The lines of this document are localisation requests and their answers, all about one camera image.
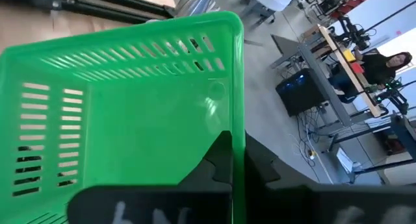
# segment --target wooden desk edge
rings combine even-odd
[[[342,54],[341,54],[342,51],[338,50],[335,42],[332,40],[332,38],[331,38],[331,36],[330,36],[327,28],[324,27],[324,26],[322,26],[322,25],[318,25],[318,27],[319,27],[320,33],[325,38],[325,40],[327,41],[328,45],[331,47],[331,50],[335,53],[335,55],[339,59],[341,65],[344,67],[344,70],[346,71],[346,73],[350,77],[350,79],[351,79],[352,83],[354,84],[354,86],[357,88],[357,91],[358,92],[364,91],[364,89],[361,86],[361,84],[359,83],[357,77],[354,75],[354,72],[349,68],[348,62],[342,56]],[[383,112],[382,109],[378,105],[373,105],[370,97],[368,97],[368,95],[366,93],[361,93],[360,96],[364,99],[364,102],[370,108],[370,111],[371,111],[372,115],[375,118],[380,117],[382,115],[382,112]]]

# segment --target computer tower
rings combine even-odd
[[[297,116],[328,100],[328,96],[320,91],[318,85],[316,73],[309,68],[302,69],[278,84],[276,91],[289,116]]]

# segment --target green plastic basket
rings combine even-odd
[[[6,49],[0,223],[66,223],[67,202],[98,184],[177,184],[222,131],[244,205],[242,50],[231,12]]]

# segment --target concrete floor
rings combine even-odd
[[[230,10],[236,13],[240,13],[245,7],[240,0],[215,1],[222,10]],[[248,16],[243,20],[245,38],[262,44],[262,46],[246,44],[244,47],[246,130],[275,152],[288,165],[313,180],[329,183],[330,180],[317,159],[315,159],[316,166],[313,168],[317,174],[316,176],[313,169],[298,154],[296,144],[299,143],[299,137],[296,118],[288,116],[279,95],[275,91],[276,85],[282,81],[282,78],[276,70],[267,68],[268,65],[281,56],[271,40],[270,34],[297,40],[313,24],[295,6],[288,6],[283,12],[276,12],[275,16],[276,20],[273,24],[266,22],[255,29],[252,29],[252,24],[258,20],[256,15]],[[357,111],[353,105],[346,107],[351,113]],[[328,110],[326,118],[334,120],[332,110]],[[361,130],[365,128],[366,125],[355,125],[350,132],[348,132],[349,129],[346,130],[345,136],[354,132],[354,129]],[[326,137],[321,138],[318,143],[314,143],[314,147],[317,151],[325,150],[329,147],[329,140]],[[359,141],[352,139],[343,142],[341,147],[353,161],[361,162],[365,168],[377,164],[386,157],[372,134],[360,137]],[[348,181],[335,156],[325,154],[320,155],[320,157],[334,183]],[[361,175],[356,181],[356,184],[381,183],[382,180],[377,172]]]

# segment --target woman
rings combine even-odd
[[[364,69],[364,77],[366,80],[369,84],[377,84],[379,90],[383,90],[385,88],[384,84],[396,77],[396,71],[407,66],[412,59],[409,52],[398,53],[390,57],[380,54],[362,55],[357,46],[355,46],[353,52],[356,60],[363,62],[361,66]],[[334,88],[344,92],[344,95],[338,95],[340,100],[343,103],[351,103],[356,98],[358,91],[345,70],[338,70],[328,80]]]

